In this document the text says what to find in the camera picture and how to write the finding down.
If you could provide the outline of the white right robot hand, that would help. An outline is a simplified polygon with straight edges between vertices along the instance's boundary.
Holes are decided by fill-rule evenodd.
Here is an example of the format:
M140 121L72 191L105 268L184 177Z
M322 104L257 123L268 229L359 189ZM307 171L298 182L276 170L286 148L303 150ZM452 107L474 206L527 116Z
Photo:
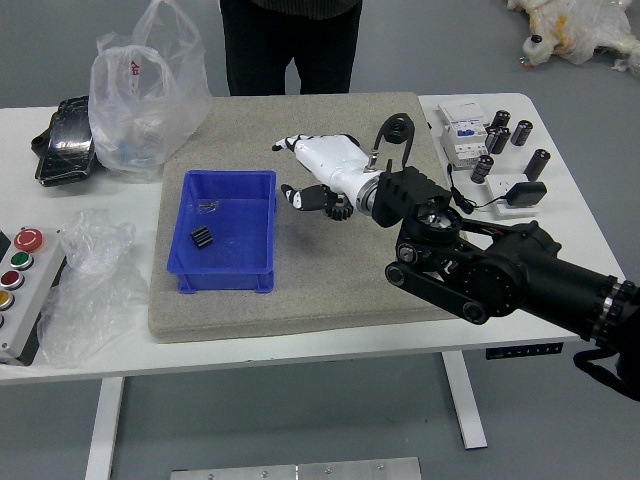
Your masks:
M293 152L298 162L319 183L296 190L282 185L292 206L300 211L325 210L328 216L347 218L352 210L369 215L373 210L381 171L350 135L297 135L277 141L272 149Z

